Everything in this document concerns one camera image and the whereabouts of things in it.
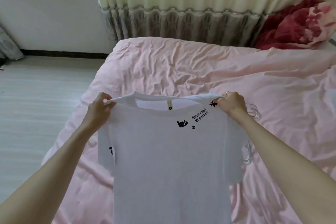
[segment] floor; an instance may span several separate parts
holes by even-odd
[[[0,203],[40,167],[103,63],[27,56],[0,71]]]

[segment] baseboard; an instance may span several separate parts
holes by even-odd
[[[24,55],[30,56],[46,56],[46,57],[65,57],[65,58],[82,58],[82,59],[106,59],[106,53],[92,52],[56,52],[56,51],[37,51],[37,50],[21,50]]]

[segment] t-shirt sleeve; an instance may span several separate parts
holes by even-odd
[[[227,127],[224,143],[224,176],[229,185],[239,183],[243,178],[242,147],[248,141],[248,136],[243,128],[226,116]]]
[[[105,124],[98,130],[98,163],[114,176],[115,152],[110,140],[109,125]]]

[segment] wrinkled sheet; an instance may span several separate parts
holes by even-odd
[[[258,107],[260,124],[335,179],[336,112],[326,93],[336,88],[335,65],[334,52],[261,51],[155,37],[122,40],[43,163],[80,125],[100,91],[114,98],[135,90],[166,96],[238,91]],[[230,188],[234,223],[300,223],[254,147],[252,163],[242,169],[242,182]],[[113,178],[97,162],[96,134],[84,149],[53,223],[113,223]]]
[[[267,50],[315,49],[336,29],[336,8],[322,0],[304,0],[270,15],[255,47]]]

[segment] red blanket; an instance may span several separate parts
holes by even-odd
[[[270,15],[255,48],[314,49],[336,29],[336,8],[323,0],[304,0]]]

